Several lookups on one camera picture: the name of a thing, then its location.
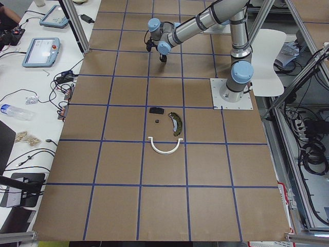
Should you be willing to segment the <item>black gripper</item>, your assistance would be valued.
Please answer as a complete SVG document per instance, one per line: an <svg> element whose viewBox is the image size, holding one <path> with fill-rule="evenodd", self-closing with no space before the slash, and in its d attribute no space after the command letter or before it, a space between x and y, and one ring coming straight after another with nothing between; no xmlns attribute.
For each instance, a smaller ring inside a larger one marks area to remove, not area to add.
<svg viewBox="0 0 329 247"><path fill-rule="evenodd" d="M160 59L161 62L163 62L163 60L167 59L167 55L160 54L159 59Z"/></svg>

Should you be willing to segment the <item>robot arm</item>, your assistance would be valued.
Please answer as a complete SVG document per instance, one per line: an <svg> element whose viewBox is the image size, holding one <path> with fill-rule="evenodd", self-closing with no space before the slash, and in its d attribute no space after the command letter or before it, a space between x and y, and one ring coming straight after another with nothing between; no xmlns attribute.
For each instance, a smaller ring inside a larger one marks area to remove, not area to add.
<svg viewBox="0 0 329 247"><path fill-rule="evenodd" d="M224 93L247 93L254 72L247 29L248 4L248 1L214 1L205 10L183 23L161 21L154 17L148 21L147 33L150 37L145 41L146 50L155 48L160 55L160 61L166 62L172 48L197 34L230 35L231 72L224 85Z"/></svg>

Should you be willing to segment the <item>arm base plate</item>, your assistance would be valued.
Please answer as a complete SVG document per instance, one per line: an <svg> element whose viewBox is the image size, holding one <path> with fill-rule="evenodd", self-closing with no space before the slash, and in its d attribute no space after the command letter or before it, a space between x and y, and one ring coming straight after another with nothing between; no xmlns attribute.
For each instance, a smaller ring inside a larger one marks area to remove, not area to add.
<svg viewBox="0 0 329 247"><path fill-rule="evenodd" d="M210 78L213 108L215 110L253 110L247 86L238 93L227 88L226 78Z"/></svg>

